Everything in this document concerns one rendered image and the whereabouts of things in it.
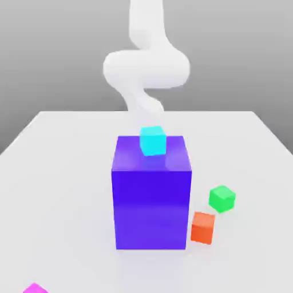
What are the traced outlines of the small magenta cube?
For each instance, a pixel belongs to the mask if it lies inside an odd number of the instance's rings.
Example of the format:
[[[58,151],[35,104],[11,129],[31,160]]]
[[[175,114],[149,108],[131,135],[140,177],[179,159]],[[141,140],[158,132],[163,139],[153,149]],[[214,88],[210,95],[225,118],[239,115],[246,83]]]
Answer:
[[[26,288],[23,293],[49,293],[46,289],[37,283],[32,283],[28,288]]]

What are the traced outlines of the large purple box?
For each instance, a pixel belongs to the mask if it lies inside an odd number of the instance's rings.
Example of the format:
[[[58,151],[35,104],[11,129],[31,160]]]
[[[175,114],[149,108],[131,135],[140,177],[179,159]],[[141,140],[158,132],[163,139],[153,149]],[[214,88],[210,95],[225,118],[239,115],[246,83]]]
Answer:
[[[111,170],[118,250],[186,248],[192,168],[184,138],[165,155],[144,156],[137,136],[120,136]]]

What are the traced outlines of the small orange cube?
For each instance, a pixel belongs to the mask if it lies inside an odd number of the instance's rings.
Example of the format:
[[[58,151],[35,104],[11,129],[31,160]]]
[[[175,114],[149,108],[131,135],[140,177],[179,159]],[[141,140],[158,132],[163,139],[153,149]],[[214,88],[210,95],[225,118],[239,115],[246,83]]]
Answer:
[[[191,240],[203,244],[211,244],[215,215],[195,212],[191,226]]]

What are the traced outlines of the small green cube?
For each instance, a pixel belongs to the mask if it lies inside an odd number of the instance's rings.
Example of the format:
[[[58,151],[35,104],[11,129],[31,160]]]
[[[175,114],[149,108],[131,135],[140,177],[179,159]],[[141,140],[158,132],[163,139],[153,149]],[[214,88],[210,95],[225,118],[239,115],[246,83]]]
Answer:
[[[234,207],[235,199],[236,193],[221,185],[210,190],[208,203],[218,213],[223,213]]]

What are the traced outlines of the small cyan cube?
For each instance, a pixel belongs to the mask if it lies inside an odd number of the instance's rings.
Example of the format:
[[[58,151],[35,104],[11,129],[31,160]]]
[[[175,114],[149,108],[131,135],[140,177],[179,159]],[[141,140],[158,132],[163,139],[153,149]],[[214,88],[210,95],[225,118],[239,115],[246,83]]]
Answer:
[[[140,129],[140,148],[144,156],[164,155],[167,152],[167,136],[161,126]]]

